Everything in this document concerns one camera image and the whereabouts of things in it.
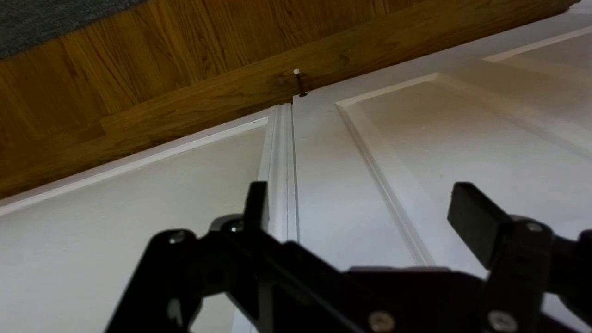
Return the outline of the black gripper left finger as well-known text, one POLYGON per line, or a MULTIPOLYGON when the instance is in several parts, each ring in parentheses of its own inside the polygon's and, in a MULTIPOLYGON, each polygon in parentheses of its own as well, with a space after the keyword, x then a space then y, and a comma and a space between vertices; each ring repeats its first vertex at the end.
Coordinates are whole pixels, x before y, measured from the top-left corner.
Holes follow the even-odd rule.
POLYGON ((245 212, 208 236, 154 236, 106 333, 191 333, 202 306, 224 295, 260 333, 339 333, 345 317, 328 289, 339 275, 306 249, 263 230, 269 188, 248 190, 245 212))

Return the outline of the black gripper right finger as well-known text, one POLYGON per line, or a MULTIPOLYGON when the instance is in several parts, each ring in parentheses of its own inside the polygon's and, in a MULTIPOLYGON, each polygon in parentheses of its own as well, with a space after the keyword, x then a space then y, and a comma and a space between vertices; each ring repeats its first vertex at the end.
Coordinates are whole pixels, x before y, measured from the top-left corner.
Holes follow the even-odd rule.
POLYGON ((592 230, 576 241, 506 214, 474 184, 454 186, 448 223, 489 271, 478 317, 491 333, 574 333, 543 314, 546 295, 592 326, 592 230))

